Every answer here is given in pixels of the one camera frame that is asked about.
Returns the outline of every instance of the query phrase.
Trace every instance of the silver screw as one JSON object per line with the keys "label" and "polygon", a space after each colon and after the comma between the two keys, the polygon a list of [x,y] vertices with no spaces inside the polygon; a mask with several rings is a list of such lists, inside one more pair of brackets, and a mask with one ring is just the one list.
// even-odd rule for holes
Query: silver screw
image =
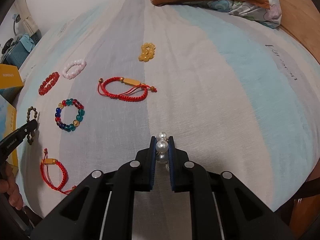
{"label": "silver screw", "polygon": [[102,175],[102,172],[101,171],[93,171],[91,173],[91,176],[94,177],[95,179],[100,177]]}
{"label": "silver screw", "polygon": [[193,163],[193,162],[185,162],[184,163],[184,166],[186,167],[186,168],[193,168],[194,166],[195,166],[195,164]]}
{"label": "silver screw", "polygon": [[225,179],[231,179],[232,173],[229,171],[225,171],[224,173],[222,173],[222,177],[224,177]]}
{"label": "silver screw", "polygon": [[138,161],[132,161],[132,162],[130,162],[130,166],[133,167],[133,168],[136,168],[136,167],[138,167],[139,165],[140,165],[140,162],[138,162]]}

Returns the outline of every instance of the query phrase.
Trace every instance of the green bead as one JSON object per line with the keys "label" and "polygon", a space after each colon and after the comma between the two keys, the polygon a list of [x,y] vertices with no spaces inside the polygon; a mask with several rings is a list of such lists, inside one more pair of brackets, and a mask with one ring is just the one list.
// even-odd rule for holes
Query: green bead
{"label": "green bead", "polygon": [[78,114],[81,116],[84,116],[85,111],[83,109],[79,109],[78,110]]}
{"label": "green bead", "polygon": [[79,122],[81,122],[81,121],[83,120],[83,116],[78,114],[77,117],[76,117],[76,119],[77,119]]}
{"label": "green bead", "polygon": [[70,130],[74,131],[76,129],[76,127],[73,125],[73,123],[69,124]]}

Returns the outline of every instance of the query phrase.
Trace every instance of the human hand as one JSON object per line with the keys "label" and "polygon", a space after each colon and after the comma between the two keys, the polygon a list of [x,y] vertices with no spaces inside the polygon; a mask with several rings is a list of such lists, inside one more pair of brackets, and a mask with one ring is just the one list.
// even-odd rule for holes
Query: human hand
{"label": "human hand", "polygon": [[23,207],[22,196],[19,192],[19,187],[15,182],[14,175],[12,173],[12,168],[8,163],[5,166],[5,174],[7,175],[7,180],[0,179],[0,193],[7,192],[9,195],[9,203],[17,210]]}

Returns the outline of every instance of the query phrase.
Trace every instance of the yellow box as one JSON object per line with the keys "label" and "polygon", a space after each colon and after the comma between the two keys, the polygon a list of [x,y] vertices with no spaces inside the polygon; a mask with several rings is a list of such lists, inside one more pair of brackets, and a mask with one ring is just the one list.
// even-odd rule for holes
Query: yellow box
{"label": "yellow box", "polygon": [[[17,110],[0,95],[0,141],[16,129],[16,117]],[[7,162],[13,168],[13,174],[16,175],[18,172],[17,149],[9,155]]]}
{"label": "yellow box", "polygon": [[12,103],[21,88],[23,88],[23,82],[18,68],[0,64],[0,95]]}

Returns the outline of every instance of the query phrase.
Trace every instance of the bed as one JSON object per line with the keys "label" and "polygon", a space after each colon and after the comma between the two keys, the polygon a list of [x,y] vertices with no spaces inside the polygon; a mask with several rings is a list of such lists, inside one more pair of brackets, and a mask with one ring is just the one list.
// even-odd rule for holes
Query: bed
{"label": "bed", "polygon": [[[144,63],[138,56],[145,42],[156,50]],[[38,94],[49,74],[80,58],[87,65],[76,78],[60,76]],[[70,189],[93,170],[117,170],[165,130],[191,160],[208,171],[233,172],[272,210],[299,189],[320,157],[319,63],[281,28],[185,5],[112,0],[51,28],[19,72],[25,86],[16,99],[17,126],[34,106],[39,127],[33,145],[17,149],[17,183],[25,204],[41,216],[64,198],[41,179],[44,148],[67,169]],[[157,92],[141,102],[99,95],[98,80],[114,76]],[[54,120],[67,98],[85,109],[71,133]],[[62,120],[74,117],[73,108],[63,109]],[[62,174],[50,167],[50,177],[57,185]],[[189,196],[170,191],[164,165],[156,165],[154,190],[136,194],[133,238],[191,238]]]}

